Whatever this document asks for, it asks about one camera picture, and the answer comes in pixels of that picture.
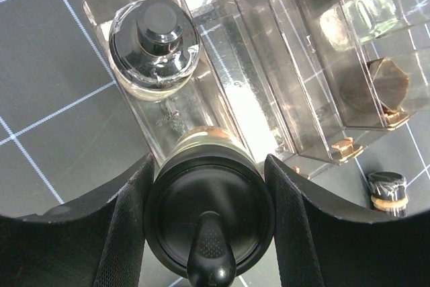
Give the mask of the white powder shaker jar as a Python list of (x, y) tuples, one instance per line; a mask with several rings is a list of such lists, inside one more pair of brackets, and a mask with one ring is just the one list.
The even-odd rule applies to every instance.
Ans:
[(197, 68), (201, 47), (190, 16), (173, 0), (123, 6), (109, 33), (117, 80), (142, 101), (160, 101), (179, 91)]

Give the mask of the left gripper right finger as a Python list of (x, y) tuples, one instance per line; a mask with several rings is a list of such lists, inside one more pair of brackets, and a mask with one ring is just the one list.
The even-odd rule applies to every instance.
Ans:
[(264, 173), (282, 286), (429, 285), (428, 211), (397, 218), (359, 206), (273, 155)]

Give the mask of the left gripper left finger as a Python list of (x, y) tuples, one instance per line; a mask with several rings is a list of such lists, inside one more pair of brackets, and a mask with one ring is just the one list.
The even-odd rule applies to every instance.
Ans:
[(153, 156), (146, 154), (44, 214), (1, 216), (1, 285), (137, 286), (154, 172)]

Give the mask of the small spice bottle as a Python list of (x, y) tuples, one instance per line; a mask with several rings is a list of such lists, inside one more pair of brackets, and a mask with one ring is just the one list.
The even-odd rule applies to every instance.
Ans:
[(406, 178), (391, 171), (377, 171), (366, 175), (372, 208), (395, 217), (405, 217), (409, 202)]

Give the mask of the tall clear liquid bottle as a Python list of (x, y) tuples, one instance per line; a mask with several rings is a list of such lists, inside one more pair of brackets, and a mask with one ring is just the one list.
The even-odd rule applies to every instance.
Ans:
[(394, 0), (348, 0), (332, 6), (319, 19), (322, 34), (337, 52), (353, 48), (350, 30), (363, 44), (384, 35), (398, 22)]

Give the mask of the glass jar black lid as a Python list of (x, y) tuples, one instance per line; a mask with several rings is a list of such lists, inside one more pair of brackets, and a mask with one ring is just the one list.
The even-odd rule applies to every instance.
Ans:
[(150, 250), (192, 286), (230, 286), (262, 258), (274, 228), (273, 202), (254, 160), (215, 126), (178, 140), (144, 209)]

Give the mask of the tall bottle dark sauce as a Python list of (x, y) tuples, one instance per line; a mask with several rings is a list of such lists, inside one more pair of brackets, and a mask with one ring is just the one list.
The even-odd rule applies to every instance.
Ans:
[[(400, 105), (406, 98), (410, 79), (390, 58), (379, 58), (366, 63), (377, 102), (386, 117), (400, 112)], [(367, 81), (362, 77), (348, 78), (341, 88), (345, 102), (362, 114), (369, 114), (375, 108)]]

